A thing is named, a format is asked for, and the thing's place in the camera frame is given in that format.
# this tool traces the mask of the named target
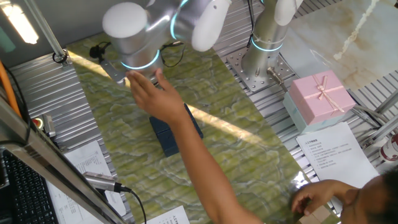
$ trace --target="keyboard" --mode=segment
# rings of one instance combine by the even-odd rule
[[[18,224],[58,224],[45,179],[8,151],[3,152]]]

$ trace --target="dark blue box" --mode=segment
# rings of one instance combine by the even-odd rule
[[[192,116],[191,111],[188,109],[187,105],[185,105],[185,109],[189,113],[193,125],[195,126],[196,130],[198,131],[199,136],[203,139],[203,133],[199,128],[199,125],[195,118]],[[163,121],[155,118],[149,118],[150,124],[156,133],[156,137],[162,146],[163,152],[166,157],[172,156],[174,154],[179,153],[177,143],[175,142],[175,138],[173,132],[171,131],[170,127]]]

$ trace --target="paper document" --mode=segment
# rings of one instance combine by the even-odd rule
[[[94,172],[97,174],[111,175],[100,145],[93,141],[79,149],[65,154],[65,157],[81,172]],[[47,182],[52,203],[57,214],[59,224],[97,224],[101,223],[92,214],[78,205],[61,190]],[[109,204],[120,214],[126,214],[126,208],[119,193],[106,191]]]
[[[184,207],[181,205],[178,208],[149,220],[147,224],[189,224],[189,220]]]
[[[379,175],[346,122],[299,136],[297,142],[320,180],[339,180],[362,188]],[[341,206],[332,202],[340,213]]]

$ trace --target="human arm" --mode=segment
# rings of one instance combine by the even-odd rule
[[[137,105],[166,122],[175,137],[182,160],[199,200],[215,223],[262,223],[238,203],[229,180],[200,139],[183,101],[158,70],[157,79],[164,90],[155,88],[141,74],[127,74]]]
[[[328,203],[333,196],[344,202],[347,191],[351,189],[356,188],[337,180],[323,180],[307,184],[294,195],[292,211],[310,215],[317,208]]]

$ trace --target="person's hand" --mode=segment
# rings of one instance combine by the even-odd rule
[[[337,181],[324,180],[302,187],[294,196],[292,211],[310,215],[328,203],[335,194]]]
[[[129,71],[126,73],[131,82],[131,92],[137,105],[152,116],[166,122],[168,125],[178,122],[188,113],[183,101],[175,88],[164,78],[162,70],[156,70],[156,78],[163,88],[156,88],[140,73]]]

